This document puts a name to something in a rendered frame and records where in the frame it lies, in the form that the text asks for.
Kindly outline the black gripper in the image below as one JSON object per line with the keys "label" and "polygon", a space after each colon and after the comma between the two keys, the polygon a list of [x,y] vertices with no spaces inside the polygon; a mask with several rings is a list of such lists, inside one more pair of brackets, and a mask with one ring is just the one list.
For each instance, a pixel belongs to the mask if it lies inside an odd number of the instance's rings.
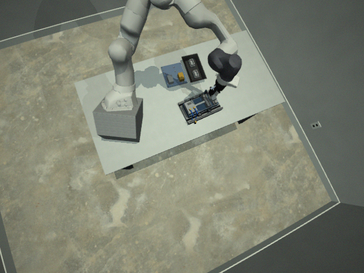
{"label": "black gripper", "polygon": [[218,83],[217,79],[216,79],[216,84],[214,85],[214,87],[210,87],[210,89],[209,89],[209,95],[208,95],[208,97],[211,99],[214,94],[217,96],[220,93],[220,91],[223,91],[223,89],[225,87],[226,86],[220,85]]}

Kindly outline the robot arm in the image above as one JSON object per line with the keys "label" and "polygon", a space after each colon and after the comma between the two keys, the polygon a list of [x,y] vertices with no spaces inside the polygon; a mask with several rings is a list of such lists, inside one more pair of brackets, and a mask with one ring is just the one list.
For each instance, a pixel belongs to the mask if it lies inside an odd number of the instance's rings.
{"label": "robot arm", "polygon": [[119,36],[108,49],[115,71],[115,83],[102,101],[104,110],[132,110],[137,106],[131,57],[150,10],[169,10],[172,6],[178,9],[189,27],[209,28],[214,32],[220,45],[208,55],[208,64],[218,72],[216,76],[219,84],[237,88],[240,79],[237,73],[242,66],[242,59],[237,55],[237,43],[216,14],[209,11],[201,0],[127,0],[120,21]]}

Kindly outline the yellow rectangular block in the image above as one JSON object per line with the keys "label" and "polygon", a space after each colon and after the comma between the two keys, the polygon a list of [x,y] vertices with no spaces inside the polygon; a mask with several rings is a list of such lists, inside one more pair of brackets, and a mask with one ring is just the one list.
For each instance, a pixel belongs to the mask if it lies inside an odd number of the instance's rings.
{"label": "yellow rectangular block", "polygon": [[182,72],[178,73],[177,76],[178,76],[180,82],[184,81],[185,78],[184,78],[184,75]]}

